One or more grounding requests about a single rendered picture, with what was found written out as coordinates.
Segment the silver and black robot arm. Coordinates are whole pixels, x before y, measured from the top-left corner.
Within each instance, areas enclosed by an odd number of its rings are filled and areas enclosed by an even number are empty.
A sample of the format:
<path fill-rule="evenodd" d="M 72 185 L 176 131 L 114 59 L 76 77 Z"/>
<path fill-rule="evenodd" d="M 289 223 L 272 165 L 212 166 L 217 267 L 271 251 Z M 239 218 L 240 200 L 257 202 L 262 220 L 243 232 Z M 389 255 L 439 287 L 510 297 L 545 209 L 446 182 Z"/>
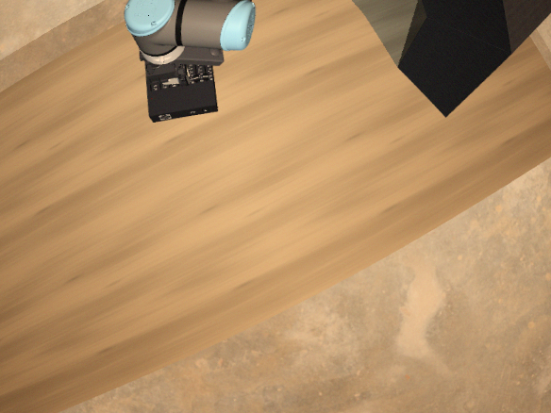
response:
<path fill-rule="evenodd" d="M 252 0 L 128 0 L 125 6 L 126 28 L 154 64 L 220 66 L 223 50 L 248 46 L 255 18 Z"/>

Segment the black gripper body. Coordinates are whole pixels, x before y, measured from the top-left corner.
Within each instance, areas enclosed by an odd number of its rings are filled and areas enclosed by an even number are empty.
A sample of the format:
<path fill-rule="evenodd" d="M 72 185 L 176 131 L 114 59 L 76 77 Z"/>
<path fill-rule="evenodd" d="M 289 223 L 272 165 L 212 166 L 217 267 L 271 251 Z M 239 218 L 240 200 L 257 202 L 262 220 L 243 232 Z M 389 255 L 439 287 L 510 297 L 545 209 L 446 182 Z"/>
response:
<path fill-rule="evenodd" d="M 153 64 L 147 61 L 140 51 L 140 61 L 144 61 L 146 78 L 150 85 L 156 85 L 169 82 L 171 78 L 178 78 L 181 74 L 185 76 L 187 73 L 187 65 L 185 64 Z M 152 66 L 152 67 L 151 67 Z"/>

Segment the black lighting desk with faders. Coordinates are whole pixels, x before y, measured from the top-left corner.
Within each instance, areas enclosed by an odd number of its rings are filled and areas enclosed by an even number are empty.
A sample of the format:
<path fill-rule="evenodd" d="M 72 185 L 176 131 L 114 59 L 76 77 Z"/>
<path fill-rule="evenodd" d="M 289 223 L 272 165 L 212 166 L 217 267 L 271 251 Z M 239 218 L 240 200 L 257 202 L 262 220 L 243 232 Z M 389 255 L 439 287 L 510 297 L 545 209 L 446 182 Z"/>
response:
<path fill-rule="evenodd" d="M 190 85 L 150 85 L 146 78 L 148 114 L 153 123 L 217 112 L 212 66 L 188 65 Z"/>

